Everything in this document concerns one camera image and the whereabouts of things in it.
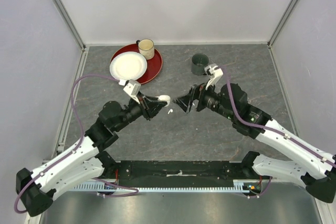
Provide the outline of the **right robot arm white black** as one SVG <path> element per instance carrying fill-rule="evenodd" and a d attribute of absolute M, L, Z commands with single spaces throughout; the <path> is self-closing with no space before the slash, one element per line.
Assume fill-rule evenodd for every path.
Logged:
<path fill-rule="evenodd" d="M 186 95 L 174 100 L 185 113 L 193 102 L 196 110 L 205 108 L 229 119 L 233 128 L 244 136 L 276 149 L 288 161 L 268 159 L 250 151 L 243 159 L 240 172 L 248 179 L 269 176 L 292 181 L 314 198 L 325 203 L 335 199 L 335 155 L 322 151 L 281 126 L 274 118 L 247 101 L 247 93 L 238 84 L 228 83 L 219 93 L 213 86 L 193 85 Z"/>

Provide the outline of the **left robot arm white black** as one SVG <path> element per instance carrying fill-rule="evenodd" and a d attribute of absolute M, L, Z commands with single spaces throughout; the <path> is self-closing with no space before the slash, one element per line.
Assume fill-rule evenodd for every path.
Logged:
<path fill-rule="evenodd" d="M 100 176 L 111 178 L 115 161 L 106 148 L 118 139 L 117 132 L 140 117 L 154 118 L 170 101 L 168 95 L 151 97 L 139 92 L 125 108 L 117 101 L 107 102 L 96 122 L 82 131 L 80 139 L 68 149 L 33 170 L 23 168 L 17 172 L 15 211 L 21 213 L 18 203 L 22 202 L 23 212 L 38 216 L 78 184 Z"/>

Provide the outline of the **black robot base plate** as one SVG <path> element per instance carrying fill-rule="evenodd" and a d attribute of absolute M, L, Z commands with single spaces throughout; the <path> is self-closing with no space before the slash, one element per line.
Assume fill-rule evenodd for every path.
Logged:
<path fill-rule="evenodd" d="M 242 162 L 230 161 L 114 161 L 100 179 L 116 179 L 120 186 L 133 188 L 232 187 L 235 180 L 266 182 L 269 176 L 252 169 L 249 152 Z"/>

